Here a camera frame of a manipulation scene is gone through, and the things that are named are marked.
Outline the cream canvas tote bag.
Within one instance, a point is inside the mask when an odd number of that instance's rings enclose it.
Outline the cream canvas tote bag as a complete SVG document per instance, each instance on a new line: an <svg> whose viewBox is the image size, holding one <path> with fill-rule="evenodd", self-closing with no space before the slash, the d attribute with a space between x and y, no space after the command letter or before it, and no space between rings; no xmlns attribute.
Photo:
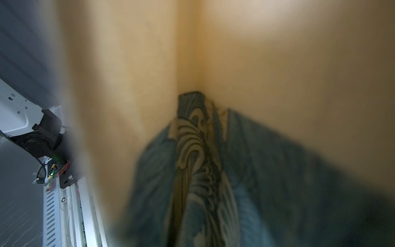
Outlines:
<svg viewBox="0 0 395 247"><path fill-rule="evenodd" d="M394 246L394 1L53 9L113 246Z"/></svg>

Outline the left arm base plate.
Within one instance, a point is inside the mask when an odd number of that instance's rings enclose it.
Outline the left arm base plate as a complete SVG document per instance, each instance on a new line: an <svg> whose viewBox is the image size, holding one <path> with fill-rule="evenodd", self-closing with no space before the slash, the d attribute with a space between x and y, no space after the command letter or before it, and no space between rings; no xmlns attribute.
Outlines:
<svg viewBox="0 0 395 247"><path fill-rule="evenodd" d="M75 184L79 179L79 171L73 162L69 162L64 170L59 174L59 187L65 189L73 184Z"/></svg>

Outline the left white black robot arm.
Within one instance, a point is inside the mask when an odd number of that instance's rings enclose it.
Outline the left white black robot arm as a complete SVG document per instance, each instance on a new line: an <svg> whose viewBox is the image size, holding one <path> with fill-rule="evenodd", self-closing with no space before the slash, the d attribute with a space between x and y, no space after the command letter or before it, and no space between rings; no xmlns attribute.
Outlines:
<svg viewBox="0 0 395 247"><path fill-rule="evenodd" d="M8 136L18 136L32 132L35 124L40 124L44 113L42 108L19 94L10 85L1 79L1 131ZM62 125L68 126L65 120L62 106L50 107L49 110L56 115ZM52 151L51 157L56 160L68 161L71 159L71 152L67 146L68 135L61 128L60 133L64 136L63 142Z"/></svg>

